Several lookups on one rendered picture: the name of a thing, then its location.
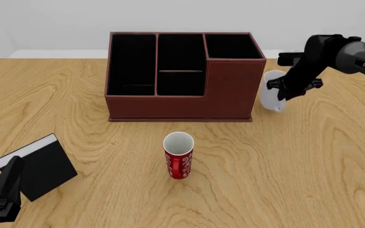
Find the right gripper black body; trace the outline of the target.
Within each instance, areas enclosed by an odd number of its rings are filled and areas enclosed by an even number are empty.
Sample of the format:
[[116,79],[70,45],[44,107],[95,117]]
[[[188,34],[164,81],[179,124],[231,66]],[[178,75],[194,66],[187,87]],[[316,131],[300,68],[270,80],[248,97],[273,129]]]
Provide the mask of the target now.
[[291,79],[289,77],[278,77],[267,81],[268,89],[278,89],[281,92],[304,92],[310,89],[319,89],[323,86],[321,79],[313,79],[310,82],[303,82],[298,79]]

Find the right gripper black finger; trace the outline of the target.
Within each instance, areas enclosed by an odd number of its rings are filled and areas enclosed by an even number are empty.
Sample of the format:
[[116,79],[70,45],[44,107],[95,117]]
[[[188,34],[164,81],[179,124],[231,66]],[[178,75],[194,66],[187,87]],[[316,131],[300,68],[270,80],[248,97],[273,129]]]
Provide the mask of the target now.
[[279,101],[286,100],[289,101],[298,96],[303,96],[306,91],[289,91],[288,89],[279,89],[277,98]]

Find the white mug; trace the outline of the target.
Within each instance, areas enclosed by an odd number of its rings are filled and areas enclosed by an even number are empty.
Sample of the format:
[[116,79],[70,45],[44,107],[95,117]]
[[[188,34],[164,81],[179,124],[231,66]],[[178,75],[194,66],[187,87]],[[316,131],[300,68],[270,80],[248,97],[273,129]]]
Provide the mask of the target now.
[[272,79],[278,79],[285,75],[285,72],[280,70],[271,70],[266,72],[262,79],[262,89],[259,95],[259,100],[262,106],[271,111],[276,111],[278,113],[282,112],[286,107],[286,99],[278,100],[279,89],[268,89],[267,82]]

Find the red-brown desk caddy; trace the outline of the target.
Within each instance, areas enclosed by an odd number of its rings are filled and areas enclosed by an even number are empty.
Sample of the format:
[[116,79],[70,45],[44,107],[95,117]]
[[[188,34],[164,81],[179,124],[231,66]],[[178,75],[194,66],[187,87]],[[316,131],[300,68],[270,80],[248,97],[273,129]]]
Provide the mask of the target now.
[[248,32],[112,32],[109,121],[251,121],[266,57]]

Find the red patterned mug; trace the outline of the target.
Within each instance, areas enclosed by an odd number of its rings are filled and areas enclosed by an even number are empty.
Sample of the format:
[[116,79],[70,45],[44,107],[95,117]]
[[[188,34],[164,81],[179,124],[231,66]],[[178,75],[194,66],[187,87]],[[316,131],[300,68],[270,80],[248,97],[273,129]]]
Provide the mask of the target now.
[[174,179],[183,179],[191,172],[195,142],[186,132],[172,132],[163,140],[167,171]]

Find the black book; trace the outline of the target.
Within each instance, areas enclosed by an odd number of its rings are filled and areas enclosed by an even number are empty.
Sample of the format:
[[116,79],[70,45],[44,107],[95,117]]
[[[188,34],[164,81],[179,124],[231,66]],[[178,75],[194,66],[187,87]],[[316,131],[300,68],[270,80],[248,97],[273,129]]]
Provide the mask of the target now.
[[0,170],[14,156],[19,156],[25,162],[20,190],[29,201],[39,199],[77,176],[74,166],[53,133],[0,157]]

